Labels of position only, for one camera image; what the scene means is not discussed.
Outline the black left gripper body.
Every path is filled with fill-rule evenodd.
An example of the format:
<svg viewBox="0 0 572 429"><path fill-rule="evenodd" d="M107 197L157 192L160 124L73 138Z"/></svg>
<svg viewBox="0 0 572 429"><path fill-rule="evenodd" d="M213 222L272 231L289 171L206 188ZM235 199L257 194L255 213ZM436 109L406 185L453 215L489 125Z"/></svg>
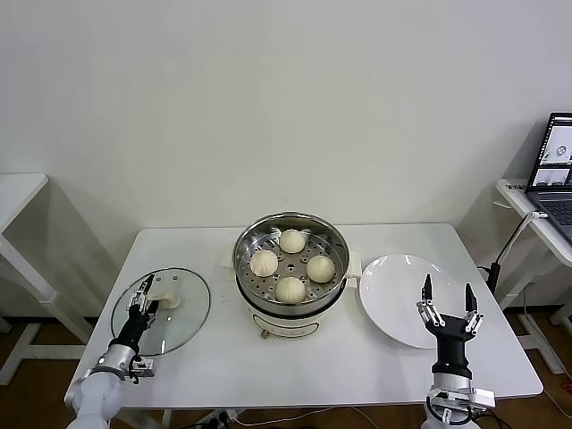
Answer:
<svg viewBox="0 0 572 429"><path fill-rule="evenodd" d="M141 311L139 307L129 309L129 317L120 333L114 338L115 344L127 347L137 347L143 332L152 324L155 315L147 310Z"/></svg>

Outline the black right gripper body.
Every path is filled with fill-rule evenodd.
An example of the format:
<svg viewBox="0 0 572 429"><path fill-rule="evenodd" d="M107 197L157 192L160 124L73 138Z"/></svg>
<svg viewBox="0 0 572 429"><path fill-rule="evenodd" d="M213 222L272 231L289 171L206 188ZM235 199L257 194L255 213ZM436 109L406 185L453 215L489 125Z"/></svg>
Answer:
<svg viewBox="0 0 572 429"><path fill-rule="evenodd" d="M464 318L443 315L444 326L431 324L431 334L436 339L437 361L432 366L433 374L454 374L471 378L466 357L466 343L475 336L467 331L468 322Z"/></svg>

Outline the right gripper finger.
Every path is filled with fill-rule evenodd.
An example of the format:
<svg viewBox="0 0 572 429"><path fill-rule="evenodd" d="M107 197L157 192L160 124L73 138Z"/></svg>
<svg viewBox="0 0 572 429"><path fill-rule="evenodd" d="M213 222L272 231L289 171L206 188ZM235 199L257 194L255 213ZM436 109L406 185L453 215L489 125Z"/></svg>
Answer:
<svg viewBox="0 0 572 429"><path fill-rule="evenodd" d="M484 315L478 311L478 304L473 289L469 283L465 288L466 332L477 334L483 322Z"/></svg>
<svg viewBox="0 0 572 429"><path fill-rule="evenodd" d="M421 289L421 299L417 302L417 311L424 324L430 324L433 327L445 326L442 315L433 303L433 284L430 274L425 277L424 286Z"/></svg>

